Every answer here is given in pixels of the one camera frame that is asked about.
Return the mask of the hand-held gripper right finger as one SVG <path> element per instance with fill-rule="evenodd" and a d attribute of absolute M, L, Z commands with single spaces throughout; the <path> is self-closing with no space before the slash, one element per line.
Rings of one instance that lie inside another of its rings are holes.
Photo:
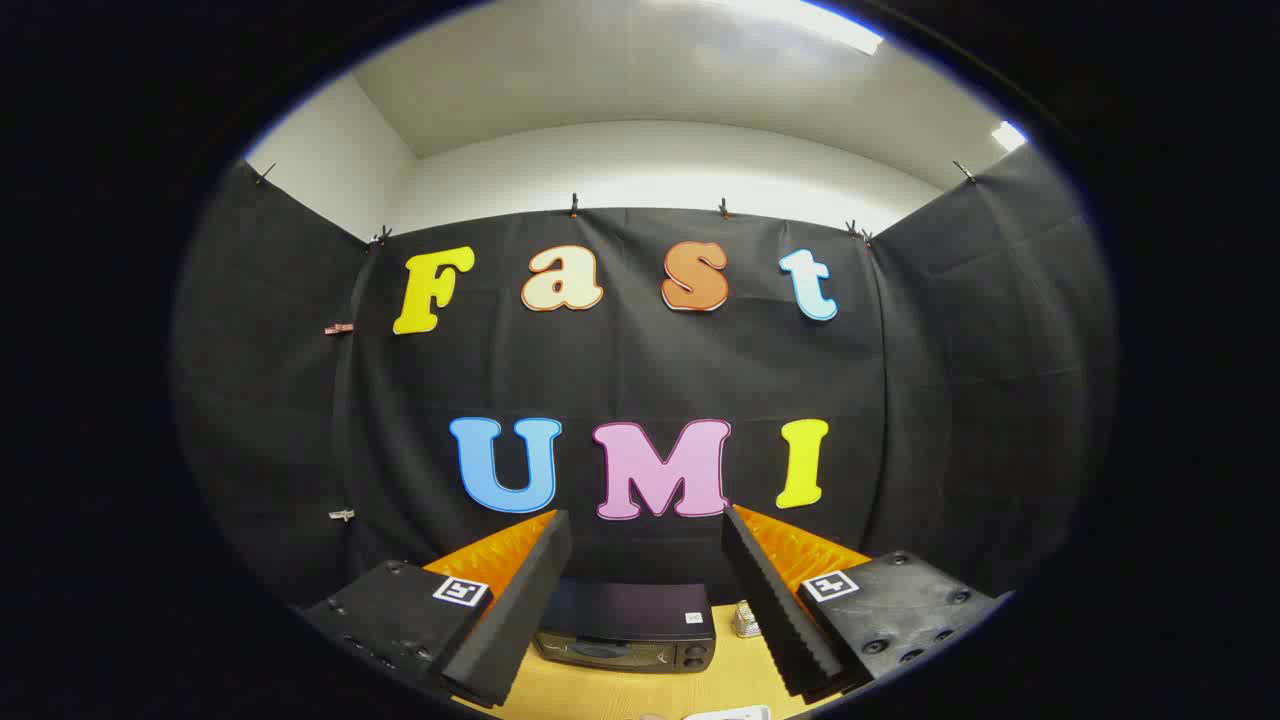
<path fill-rule="evenodd" d="M 1005 598 L 915 553 L 868 557 L 735 505 L 721 544 L 786 691 L 808 703 L 904 674 Z"/>

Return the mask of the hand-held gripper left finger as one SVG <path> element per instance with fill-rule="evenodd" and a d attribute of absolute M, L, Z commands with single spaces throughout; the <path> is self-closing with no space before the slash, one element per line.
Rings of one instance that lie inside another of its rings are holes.
<path fill-rule="evenodd" d="M 298 615 L 337 650 L 433 700 L 502 706 L 570 559 L 548 511 L 425 566 L 387 560 Z"/>

